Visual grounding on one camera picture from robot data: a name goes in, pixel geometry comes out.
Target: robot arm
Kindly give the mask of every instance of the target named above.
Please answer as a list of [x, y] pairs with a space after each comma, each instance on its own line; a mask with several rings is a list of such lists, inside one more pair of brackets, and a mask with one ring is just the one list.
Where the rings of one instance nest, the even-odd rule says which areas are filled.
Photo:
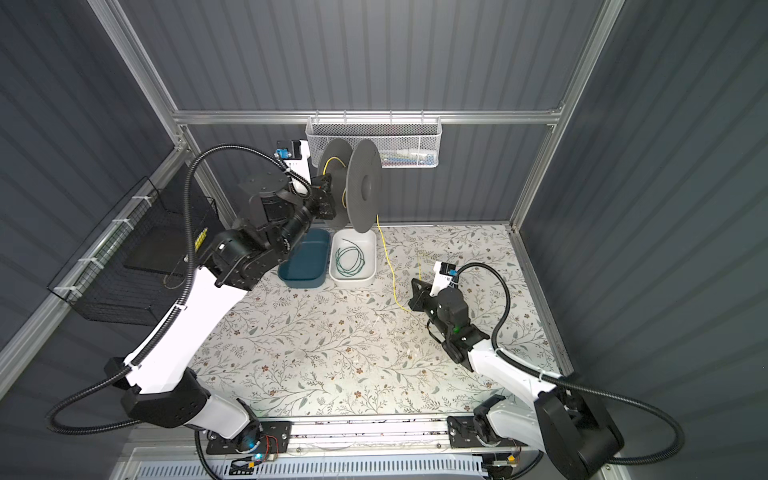
[[[540, 372], [534, 376], [505, 361], [489, 336], [473, 325], [468, 306], [454, 280], [456, 266], [435, 264], [435, 282], [412, 280], [411, 310], [425, 312], [427, 329], [434, 325], [442, 334], [435, 339], [451, 359], [466, 369], [493, 379], [527, 408], [512, 398], [492, 396], [474, 411], [474, 433], [485, 444], [517, 439], [546, 452], [557, 469], [569, 479], [589, 478], [624, 446], [624, 439], [596, 396], [566, 391], [542, 376], [561, 375], [539, 369], [514, 354], [505, 356]], [[575, 380], [577, 376], [566, 377]]]
[[[277, 153], [299, 164], [300, 152], [306, 155], [307, 148], [300, 147], [299, 141], [278, 143]], [[232, 440], [242, 453], [259, 446], [260, 423], [248, 406], [209, 389], [187, 365], [221, 317], [266, 272], [288, 259], [312, 221], [336, 214], [327, 178], [316, 179], [309, 192], [294, 184], [293, 190], [303, 194], [299, 197], [288, 187], [287, 177], [277, 169], [274, 173], [255, 175], [240, 185], [245, 218], [238, 220], [236, 228], [216, 235], [203, 252], [187, 302], [172, 306], [147, 339], [119, 362], [122, 365], [112, 362], [113, 371], [131, 365], [171, 312], [180, 308], [162, 339], [122, 383], [126, 390], [122, 404], [132, 419], [167, 428], [188, 425], [210, 430]], [[309, 172], [303, 176], [308, 180]]]

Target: yellow label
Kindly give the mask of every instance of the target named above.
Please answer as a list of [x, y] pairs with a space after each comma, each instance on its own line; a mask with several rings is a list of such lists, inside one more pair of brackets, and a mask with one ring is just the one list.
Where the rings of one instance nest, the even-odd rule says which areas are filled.
[[197, 252], [197, 249], [200, 248], [200, 245], [203, 244], [205, 241], [205, 236], [208, 235], [208, 227], [203, 228], [203, 231], [200, 232], [200, 235], [197, 236], [197, 240], [194, 241], [194, 249]]

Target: wire mesh basket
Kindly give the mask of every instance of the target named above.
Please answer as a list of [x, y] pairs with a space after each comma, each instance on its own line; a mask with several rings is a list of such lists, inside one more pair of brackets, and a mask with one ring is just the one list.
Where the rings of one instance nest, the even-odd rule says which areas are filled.
[[306, 122], [306, 139], [315, 167], [334, 138], [346, 140], [352, 148], [366, 138], [373, 141], [379, 149], [384, 168], [437, 167], [441, 137], [439, 118], [362, 123], [354, 117], [339, 121], [336, 117], [325, 119], [315, 116]]
[[[154, 326], [180, 295], [186, 274], [184, 215], [170, 208], [180, 201], [158, 190], [136, 200], [125, 218], [112, 220], [95, 249], [48, 288], [85, 319]], [[213, 199], [193, 194], [190, 203], [195, 234], [205, 230], [201, 252], [223, 227]]]

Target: white plastic bin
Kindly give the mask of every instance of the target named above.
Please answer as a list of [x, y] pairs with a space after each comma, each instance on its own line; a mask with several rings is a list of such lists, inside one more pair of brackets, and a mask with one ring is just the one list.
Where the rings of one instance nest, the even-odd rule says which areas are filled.
[[[362, 258], [366, 262], [355, 276], [343, 276], [336, 267], [336, 252], [339, 249], [351, 246], [349, 242], [354, 242], [355, 245], [360, 247]], [[345, 257], [343, 256], [341, 259], [342, 268], [347, 267], [344, 263]], [[349, 260], [346, 261], [351, 263], [355, 258], [356, 255], [349, 254]], [[357, 233], [355, 230], [348, 228], [333, 234], [328, 272], [339, 288], [353, 290], [372, 285], [373, 280], [376, 278], [376, 234], [373, 230]]]

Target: white wire mesh basket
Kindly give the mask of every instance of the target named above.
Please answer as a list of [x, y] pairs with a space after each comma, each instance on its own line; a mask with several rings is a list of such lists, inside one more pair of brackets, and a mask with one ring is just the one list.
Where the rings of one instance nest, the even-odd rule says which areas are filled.
[[438, 164], [440, 137], [440, 118], [360, 123], [355, 118], [326, 120], [315, 116], [306, 122], [306, 139], [315, 167], [334, 138], [343, 138], [352, 148], [367, 138], [379, 149], [383, 168], [433, 168]]

